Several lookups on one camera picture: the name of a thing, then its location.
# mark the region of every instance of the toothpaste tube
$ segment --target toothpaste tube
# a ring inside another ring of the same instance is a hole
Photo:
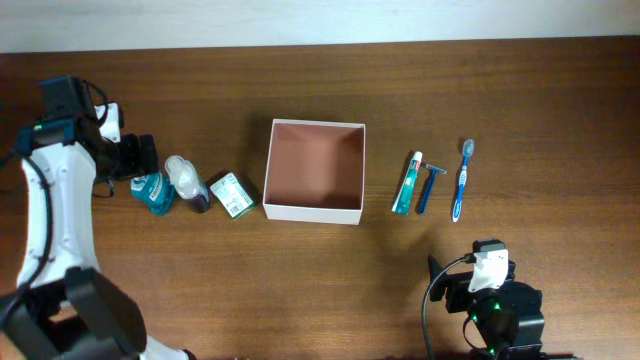
[[[409,208],[411,207],[411,196],[413,196],[413,189],[415,187],[416,180],[418,179],[418,170],[420,170],[420,162],[422,161],[422,153],[416,151],[413,154],[411,163],[407,174],[404,176],[400,190],[398,191],[398,197],[391,207],[391,211],[409,215]]]

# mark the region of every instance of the razor head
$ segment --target razor head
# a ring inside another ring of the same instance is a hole
[[[433,170],[433,171],[438,172],[438,173],[440,173],[440,174],[446,174],[446,173],[447,173],[447,170],[445,170],[445,169],[441,169],[441,168],[439,168],[439,167],[437,167],[437,166],[433,166],[433,165],[431,165],[431,164],[427,164],[427,165],[425,165],[425,166],[427,167],[427,169],[429,169],[429,170]]]
[[[473,139],[467,139],[462,145],[462,155],[471,156],[473,155],[473,150],[475,148],[475,142]]]

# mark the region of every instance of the brown table surface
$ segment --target brown table surface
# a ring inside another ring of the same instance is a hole
[[[547,352],[640,353],[638,37],[1,55],[3,152],[43,109],[38,81],[65,73],[120,103],[123,133],[152,133],[161,161],[180,154],[205,178],[228,170],[260,189],[273,118],[367,126],[359,226],[268,221],[262,208],[231,221],[220,204],[197,215],[182,201],[156,217],[128,183],[93,200],[104,274],[170,346],[201,359],[424,357],[427,254],[449,262],[497,237],[517,280],[544,293]],[[454,224],[462,138],[476,151]],[[449,171],[425,216],[390,211],[412,149]],[[18,164],[0,180],[19,186]],[[7,293],[27,204],[0,196]],[[465,314],[429,309],[436,350],[467,352]]]

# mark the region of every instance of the blue toothbrush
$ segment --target blue toothbrush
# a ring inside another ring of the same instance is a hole
[[[473,139],[468,139],[462,145],[462,170],[460,171],[460,177],[458,178],[458,197],[456,203],[453,205],[453,214],[451,214],[451,220],[457,222],[460,219],[460,211],[462,211],[462,195],[464,194],[464,185],[467,183],[467,164],[469,158],[473,155],[474,143]]]

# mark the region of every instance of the white box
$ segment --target white box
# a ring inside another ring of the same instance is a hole
[[[274,119],[263,206],[271,220],[358,225],[365,126]]]

